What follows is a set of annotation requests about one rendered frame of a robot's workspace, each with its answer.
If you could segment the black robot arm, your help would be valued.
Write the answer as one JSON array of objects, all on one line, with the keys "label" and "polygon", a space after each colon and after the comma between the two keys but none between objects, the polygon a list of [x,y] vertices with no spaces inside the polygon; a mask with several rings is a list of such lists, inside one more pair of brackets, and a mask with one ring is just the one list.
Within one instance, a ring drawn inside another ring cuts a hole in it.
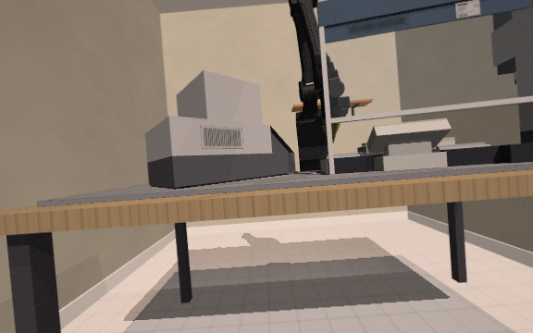
[{"label": "black robot arm", "polygon": [[[302,81],[299,81],[298,84],[300,100],[304,107],[303,111],[300,112],[300,120],[325,116],[325,106],[322,104],[324,103],[324,93],[319,32],[314,12],[317,2],[318,0],[289,0],[302,68]],[[314,84],[306,85],[310,82]],[[321,109],[318,109],[318,99],[322,104]]]}]

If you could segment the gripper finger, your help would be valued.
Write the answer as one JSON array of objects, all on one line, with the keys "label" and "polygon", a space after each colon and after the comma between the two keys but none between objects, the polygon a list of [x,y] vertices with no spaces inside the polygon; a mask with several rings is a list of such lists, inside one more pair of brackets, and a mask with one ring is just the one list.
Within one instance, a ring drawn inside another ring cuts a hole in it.
[{"label": "gripper finger", "polygon": [[334,137],[333,137],[333,143],[334,143],[334,140],[335,140],[335,136],[336,136],[336,133],[339,129],[339,126],[340,126],[341,123],[335,123],[334,124]]},{"label": "gripper finger", "polygon": [[[325,133],[327,134],[326,125],[321,126],[321,128],[322,128],[322,130],[324,130]],[[331,124],[331,130],[332,130],[332,143],[333,143],[333,137],[334,137],[334,124]]]}]

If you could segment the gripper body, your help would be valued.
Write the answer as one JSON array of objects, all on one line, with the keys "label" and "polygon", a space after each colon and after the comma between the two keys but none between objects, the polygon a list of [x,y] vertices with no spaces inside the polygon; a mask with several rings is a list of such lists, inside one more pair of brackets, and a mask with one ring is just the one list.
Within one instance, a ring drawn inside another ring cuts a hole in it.
[{"label": "gripper body", "polygon": [[315,123],[318,123],[318,122],[320,122],[321,126],[326,125],[326,118],[320,117],[320,118],[315,119]]}]

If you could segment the grey rack with round holes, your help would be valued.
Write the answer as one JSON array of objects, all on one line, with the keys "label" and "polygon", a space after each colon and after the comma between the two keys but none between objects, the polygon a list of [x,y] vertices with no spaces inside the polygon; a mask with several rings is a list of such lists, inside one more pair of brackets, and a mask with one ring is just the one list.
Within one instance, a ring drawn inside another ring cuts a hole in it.
[{"label": "grey rack with round holes", "polygon": [[[366,152],[367,154],[369,154],[367,145],[366,146],[362,146],[362,147],[358,147],[357,148],[357,153],[359,153],[359,152]],[[384,154],[384,153],[372,153],[371,155],[378,155],[378,154]]]}]

